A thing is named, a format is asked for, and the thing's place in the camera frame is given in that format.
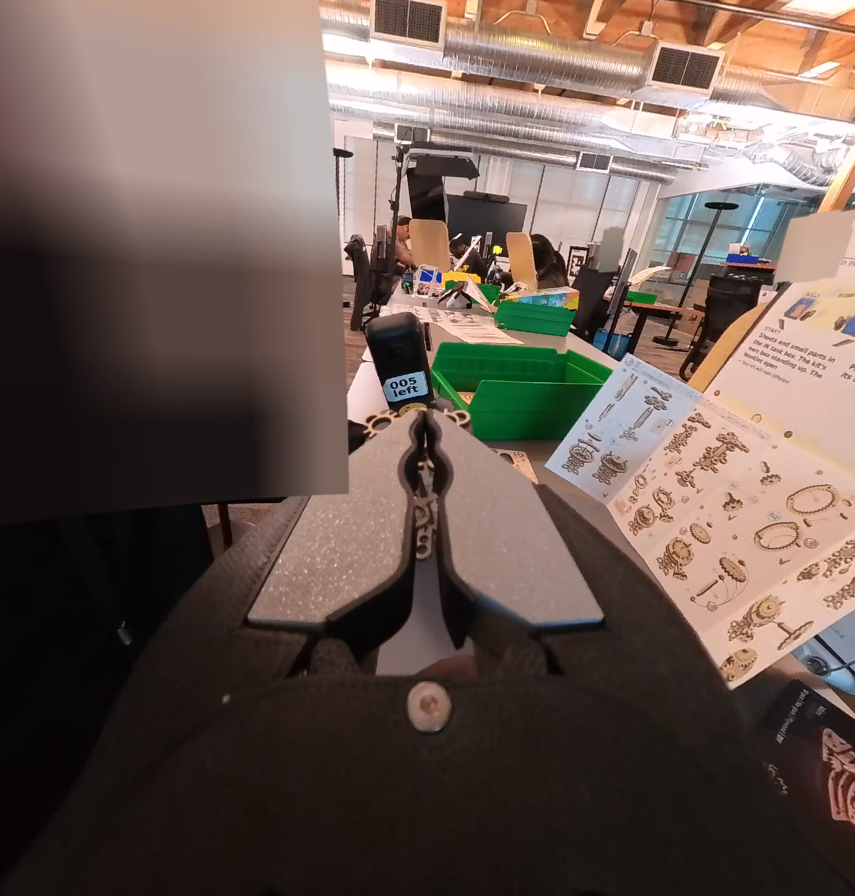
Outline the folded assembly instruction booklet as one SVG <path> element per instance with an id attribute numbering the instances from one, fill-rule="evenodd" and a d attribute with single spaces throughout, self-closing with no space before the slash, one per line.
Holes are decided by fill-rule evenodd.
<path id="1" fill-rule="evenodd" d="M 855 610 L 855 475 L 631 355 L 546 468 L 605 505 L 730 687 Z"/>

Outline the laser-cut wooden parts sheet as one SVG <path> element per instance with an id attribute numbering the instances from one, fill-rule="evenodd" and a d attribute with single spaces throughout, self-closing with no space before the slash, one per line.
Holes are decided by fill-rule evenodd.
<path id="1" fill-rule="evenodd" d="M 539 484 L 537 474 L 529 456 L 523 451 L 508 448 L 492 448 L 495 454 L 501 459 L 512 465 L 518 472 L 526 476 L 534 485 Z"/>

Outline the large green plastic bin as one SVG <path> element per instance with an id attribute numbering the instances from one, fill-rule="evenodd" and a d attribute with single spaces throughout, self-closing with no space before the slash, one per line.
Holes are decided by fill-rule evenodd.
<path id="1" fill-rule="evenodd" d="M 466 342 L 441 343 L 431 369 L 484 441 L 562 440 L 611 373 L 572 350 Z"/>

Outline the black wall screen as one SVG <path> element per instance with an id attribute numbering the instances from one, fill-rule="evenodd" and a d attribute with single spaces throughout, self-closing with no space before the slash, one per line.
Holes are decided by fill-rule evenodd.
<path id="1" fill-rule="evenodd" d="M 489 245 L 499 245 L 501 254 L 507 255 L 507 234 L 524 231 L 526 204 L 499 203 L 464 195 L 447 195 L 446 204 L 450 238 L 470 243 L 474 237 L 484 238 L 490 233 Z"/>

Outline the black office chair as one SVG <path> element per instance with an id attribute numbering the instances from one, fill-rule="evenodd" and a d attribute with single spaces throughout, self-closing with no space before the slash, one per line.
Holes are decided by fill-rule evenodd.
<path id="1" fill-rule="evenodd" d="M 376 246 L 368 254 L 364 238 L 355 234 L 344 249 L 352 262 L 355 281 L 350 319 L 350 329 L 353 331 L 364 331 L 366 325 L 377 318 L 392 294 L 394 249 L 386 237 L 378 238 Z"/>
<path id="2" fill-rule="evenodd" d="M 604 295 L 617 276 L 618 271 L 600 272 L 587 265 L 581 266 L 572 283 L 579 293 L 578 308 L 570 327 L 576 337 L 588 343 L 593 341 L 607 313 Z"/>
<path id="3" fill-rule="evenodd" d="M 685 382 L 689 381 L 729 326 L 757 306 L 761 287 L 761 282 L 754 277 L 733 274 L 711 276 L 700 330 L 680 368 L 680 377 Z"/>

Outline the white ceiling air vent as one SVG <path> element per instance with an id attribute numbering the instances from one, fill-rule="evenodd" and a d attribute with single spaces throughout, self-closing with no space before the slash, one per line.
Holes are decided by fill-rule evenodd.
<path id="1" fill-rule="evenodd" d="M 722 69 L 723 56 L 720 50 L 659 41 L 652 52 L 645 84 L 711 95 Z"/>
<path id="2" fill-rule="evenodd" d="M 446 13 L 442 1 L 371 1 L 370 36 L 439 48 L 444 43 Z"/>

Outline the black floor lamp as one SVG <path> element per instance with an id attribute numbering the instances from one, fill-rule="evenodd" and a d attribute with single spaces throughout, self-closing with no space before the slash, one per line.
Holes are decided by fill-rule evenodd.
<path id="1" fill-rule="evenodd" d="M 716 230 L 716 227 L 719 223 L 722 213 L 725 210 L 735 210 L 737 208 L 737 204 L 724 202 L 724 201 L 711 201 L 711 202 L 706 203 L 704 207 L 708 210 L 714 211 L 713 220 L 709 226 L 709 229 L 704 238 L 704 241 L 702 242 L 701 249 L 697 254 L 697 257 L 694 262 L 694 266 L 691 269 L 691 272 L 687 279 L 687 283 L 686 283 L 683 293 L 680 297 L 680 301 L 677 304 L 677 308 L 674 312 L 671 313 L 671 319 L 669 321 L 668 330 L 666 331 L 666 333 L 664 335 L 656 335 L 656 336 L 652 337 L 652 341 L 654 343 L 664 347 L 667 350 L 676 350 L 679 347 L 679 340 L 672 338 L 671 333 L 673 332 L 673 330 L 678 322 L 680 314 L 684 310 L 684 305 L 687 301 L 688 293 L 690 291 L 691 286 L 694 283 L 695 276 L 697 275 L 698 269 L 702 263 L 703 256 L 708 248 L 708 245 L 710 244 L 710 242 L 712 240 L 713 233 Z"/>

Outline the black kit box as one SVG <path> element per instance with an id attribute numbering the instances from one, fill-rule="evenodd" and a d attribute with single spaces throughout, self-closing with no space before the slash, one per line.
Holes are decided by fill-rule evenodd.
<path id="1" fill-rule="evenodd" d="M 798 823 L 837 868 L 855 875 L 855 720 L 795 679 L 756 734 Z"/>

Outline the printed paper sheets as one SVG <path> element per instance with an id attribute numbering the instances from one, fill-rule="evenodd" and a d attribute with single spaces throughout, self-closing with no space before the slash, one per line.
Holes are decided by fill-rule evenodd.
<path id="1" fill-rule="evenodd" d="M 400 303 L 389 303 L 380 310 L 380 316 L 411 313 L 423 323 L 432 323 L 456 337 L 461 342 L 485 345 L 523 345 L 505 330 L 496 327 L 492 317 L 475 315 L 469 311 L 424 308 Z"/>

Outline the black studio softbox light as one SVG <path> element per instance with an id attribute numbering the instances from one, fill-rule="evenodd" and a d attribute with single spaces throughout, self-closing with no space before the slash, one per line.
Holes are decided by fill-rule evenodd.
<path id="1" fill-rule="evenodd" d="M 407 153 L 407 169 L 418 176 L 453 177 L 473 181 L 478 167 L 470 147 L 439 148 L 413 145 Z"/>

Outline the small green plastic bin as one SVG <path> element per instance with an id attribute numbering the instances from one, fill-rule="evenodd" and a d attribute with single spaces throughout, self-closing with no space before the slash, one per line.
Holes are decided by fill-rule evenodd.
<path id="1" fill-rule="evenodd" d="M 574 322 L 575 315 L 576 309 L 572 308 L 501 300 L 494 320 L 500 329 L 565 337 Z"/>

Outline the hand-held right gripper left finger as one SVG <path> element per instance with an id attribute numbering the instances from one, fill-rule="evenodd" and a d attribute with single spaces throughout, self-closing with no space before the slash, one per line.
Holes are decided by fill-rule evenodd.
<path id="1" fill-rule="evenodd" d="M 312 496 L 248 611 L 267 632 L 337 639 L 361 664 L 407 622 L 417 562 L 415 493 L 425 415 L 391 422 L 349 456 L 349 491 Z"/>

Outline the colourful cardboard box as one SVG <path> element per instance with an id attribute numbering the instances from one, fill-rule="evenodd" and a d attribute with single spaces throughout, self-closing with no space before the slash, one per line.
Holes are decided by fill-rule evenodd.
<path id="1" fill-rule="evenodd" d="M 565 308 L 575 311 L 579 307 L 580 292 L 568 286 L 510 290 L 500 294 L 500 302 L 503 301 L 534 307 Z"/>

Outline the white instruction poster board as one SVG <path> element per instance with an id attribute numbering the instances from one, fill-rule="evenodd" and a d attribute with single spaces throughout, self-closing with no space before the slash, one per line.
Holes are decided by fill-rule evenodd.
<path id="1" fill-rule="evenodd" d="M 775 299 L 713 379 L 708 394 L 742 417 L 855 473 L 855 212 L 798 218 Z"/>

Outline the wooden gear model assembly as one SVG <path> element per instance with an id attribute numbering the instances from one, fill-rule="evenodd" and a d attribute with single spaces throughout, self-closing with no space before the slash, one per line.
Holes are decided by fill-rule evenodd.
<path id="1" fill-rule="evenodd" d="M 399 417 L 399 412 L 390 409 L 367 416 L 364 422 L 366 439 L 374 438 Z M 434 550 L 437 500 L 433 488 L 433 478 L 433 460 L 427 453 L 423 453 L 419 462 L 419 480 L 415 488 L 414 499 L 415 555 L 421 562 L 428 560 Z"/>

